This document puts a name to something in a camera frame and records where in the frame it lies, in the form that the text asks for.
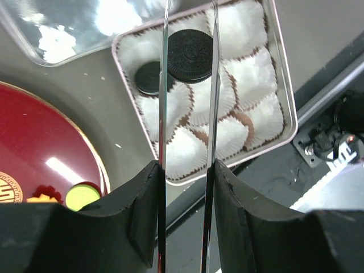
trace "metal tongs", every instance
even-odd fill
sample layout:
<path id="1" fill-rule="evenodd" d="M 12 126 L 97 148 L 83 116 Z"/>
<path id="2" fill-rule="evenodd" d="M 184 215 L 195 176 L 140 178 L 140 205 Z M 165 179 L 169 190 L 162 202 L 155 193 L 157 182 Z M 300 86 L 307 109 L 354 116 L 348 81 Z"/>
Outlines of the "metal tongs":
<path id="1" fill-rule="evenodd" d="M 163 42 L 160 58 L 159 81 L 159 186 L 158 186 L 158 273 L 166 272 L 166 115 L 167 115 L 167 59 L 168 59 L 168 14 L 172 0 L 166 0 L 164 9 Z M 220 36 L 218 31 L 218 5 L 212 0 L 214 10 L 213 60 L 211 75 L 210 127 L 204 232 L 202 236 L 201 273 L 209 272 L 210 233 L 212 223 L 213 191 L 216 160 L 217 109 L 220 95 Z"/>

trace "yellow-green circle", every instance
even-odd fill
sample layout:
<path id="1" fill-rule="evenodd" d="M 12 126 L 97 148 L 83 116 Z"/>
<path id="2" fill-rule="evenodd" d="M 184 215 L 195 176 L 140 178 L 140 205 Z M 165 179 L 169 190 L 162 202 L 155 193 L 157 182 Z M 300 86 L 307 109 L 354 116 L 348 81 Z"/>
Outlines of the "yellow-green circle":
<path id="1" fill-rule="evenodd" d="M 99 192 L 90 185 L 76 185 L 66 196 L 66 205 L 69 209 L 78 211 L 85 205 L 88 205 L 100 199 Z"/>

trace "gold rim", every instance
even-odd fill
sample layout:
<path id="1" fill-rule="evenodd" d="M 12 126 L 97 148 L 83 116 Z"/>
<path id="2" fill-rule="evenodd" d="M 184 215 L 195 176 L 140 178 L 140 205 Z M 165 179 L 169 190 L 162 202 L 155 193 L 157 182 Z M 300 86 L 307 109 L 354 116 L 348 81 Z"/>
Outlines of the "gold rim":
<path id="1" fill-rule="evenodd" d="M 100 172 L 100 179 L 102 182 L 104 182 L 105 180 L 105 184 L 106 184 L 106 192 L 110 193 L 110 181 L 109 181 L 109 177 L 107 175 L 106 172 L 106 168 L 104 166 L 104 163 L 102 162 L 101 157 L 99 156 L 98 152 L 96 151 L 96 149 L 93 147 L 91 141 L 88 139 L 88 137 L 86 136 L 86 134 L 70 119 L 68 118 L 62 111 L 58 110 L 57 108 L 55 108 L 52 104 L 50 104 L 49 102 L 45 101 L 44 99 L 38 97 L 37 95 L 23 89 L 20 88 L 18 86 L 12 85 L 12 84 L 8 84 L 7 82 L 3 82 L 0 81 L 0 85 L 6 86 L 6 87 L 10 87 L 13 88 L 17 91 L 23 92 L 26 95 L 29 95 L 31 97 L 33 97 L 34 99 L 36 99 L 37 101 L 45 104 L 46 106 L 50 107 L 52 110 L 54 110 L 55 112 L 57 112 L 58 114 L 61 115 L 61 117 L 63 117 L 73 128 L 76 129 L 76 131 L 79 133 L 79 135 L 82 137 L 82 139 L 84 140 L 84 142 L 86 143 L 86 145 L 89 147 L 89 149 L 91 150 L 92 155 L 94 156 L 96 163 L 99 167 L 99 169 L 101 169 Z"/>

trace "red plate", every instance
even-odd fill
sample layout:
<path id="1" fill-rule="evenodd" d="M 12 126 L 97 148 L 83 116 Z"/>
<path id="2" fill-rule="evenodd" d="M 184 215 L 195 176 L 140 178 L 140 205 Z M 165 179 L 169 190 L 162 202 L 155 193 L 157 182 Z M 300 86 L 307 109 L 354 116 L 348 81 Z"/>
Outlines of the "red plate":
<path id="1" fill-rule="evenodd" d="M 79 183 L 101 196 L 110 192 L 104 165 L 85 134 L 41 98 L 0 82 L 0 202 L 26 202 L 44 193 L 65 205 Z"/>

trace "cookie tray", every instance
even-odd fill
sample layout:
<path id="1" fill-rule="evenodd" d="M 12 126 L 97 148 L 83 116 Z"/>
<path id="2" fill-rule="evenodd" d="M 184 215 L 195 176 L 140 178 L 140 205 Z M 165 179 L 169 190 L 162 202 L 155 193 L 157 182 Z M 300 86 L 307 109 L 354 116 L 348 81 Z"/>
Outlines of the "cookie tray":
<path id="1" fill-rule="evenodd" d="M 230 0 L 230 1 L 224 0 L 224 1 L 220 1 L 220 4 L 224 5 L 224 4 L 234 3 L 234 2 L 236 2 L 236 1 L 235 0 Z M 245 161 L 248 161 L 252 158 L 255 158 L 259 155 L 262 155 L 266 152 L 269 152 L 275 148 L 278 148 L 282 145 L 289 143 L 294 138 L 294 136 L 297 132 L 297 128 L 298 128 L 297 114 L 296 114 L 296 109 L 295 109 L 295 102 L 294 102 L 294 97 L 293 97 L 291 78 L 289 75 L 287 57 L 286 57 L 286 52 L 285 52 L 284 44 L 283 44 L 282 32 L 281 32 L 281 29 L 279 26 L 279 20 L 278 20 L 275 1 L 274 0 L 260 0 L 259 2 L 263 6 L 264 13 L 266 15 L 266 22 L 268 24 L 267 48 L 274 61 L 277 85 L 278 85 L 278 89 L 277 89 L 276 93 L 277 93 L 279 102 L 282 107 L 285 126 L 284 126 L 283 132 L 281 133 L 281 135 L 278 138 L 266 143 L 262 147 L 258 147 L 256 149 L 254 149 L 252 151 L 248 151 L 248 152 L 240 152 L 240 153 L 226 159 L 225 164 L 228 167 L 234 167 Z M 170 21 L 174 21 L 179 18 L 187 17 L 187 16 L 190 16 L 195 13 L 203 12 L 205 10 L 210 9 L 211 7 L 212 7 L 211 4 L 206 4 L 206 5 L 202 5 L 202 6 L 194 8 L 194 9 L 190 9 L 188 11 L 179 13 L 179 14 L 175 14 L 170 17 Z M 152 142 L 150 141 L 149 136 L 148 136 L 148 132 L 143 124 L 142 116 L 134 101 L 134 96 L 133 96 L 132 90 L 130 90 L 130 88 L 128 87 L 129 85 L 127 84 L 127 78 L 125 77 L 125 73 L 123 71 L 123 66 L 119 62 L 117 51 L 118 51 L 118 44 L 124 36 L 130 35 L 130 34 L 133 34 L 136 32 L 141 32 L 144 30 L 149 30 L 151 28 L 160 27 L 162 25 L 163 25 L 163 20 L 157 20 L 155 23 L 149 24 L 147 27 L 137 28 L 137 29 L 134 29 L 132 32 L 128 32 L 128 33 L 119 35 L 114 39 L 112 47 L 111 47 L 114 61 L 117 65 L 119 73 L 125 84 L 125 87 L 127 89 L 128 95 L 131 99 L 131 102 L 133 103 L 133 107 L 138 116 L 140 125 L 144 131 L 147 141 L 150 145 L 150 149 L 156 159 L 158 158 L 158 156 L 156 154 L 155 149 L 153 148 Z M 204 177 L 205 175 L 206 175 L 206 169 L 202 169 L 191 175 L 186 176 L 185 178 L 181 179 L 178 182 L 167 181 L 167 183 L 171 184 L 171 185 L 175 185 L 175 186 L 182 186 L 182 185 L 186 185 L 188 183 L 194 182 L 195 180 L 200 179 L 200 178 Z"/>

